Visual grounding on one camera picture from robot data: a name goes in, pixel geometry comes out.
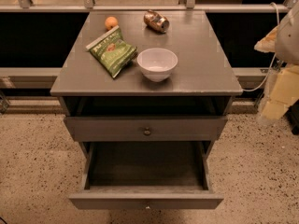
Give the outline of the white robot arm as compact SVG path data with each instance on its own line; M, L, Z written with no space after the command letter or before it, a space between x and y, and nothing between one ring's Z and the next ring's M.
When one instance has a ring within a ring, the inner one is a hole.
M282 118L299 100L299 2L281 22L254 49L263 53L273 52L286 66L280 71L271 70L259 104L258 121L272 124Z

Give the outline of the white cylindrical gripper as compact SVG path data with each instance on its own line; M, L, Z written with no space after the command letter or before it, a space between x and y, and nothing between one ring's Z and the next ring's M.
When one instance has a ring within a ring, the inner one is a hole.
M254 49L263 53L275 52L277 32L276 26L255 44ZM279 72L271 71L258 107L258 122L262 125L273 124L298 100L299 65L287 64Z

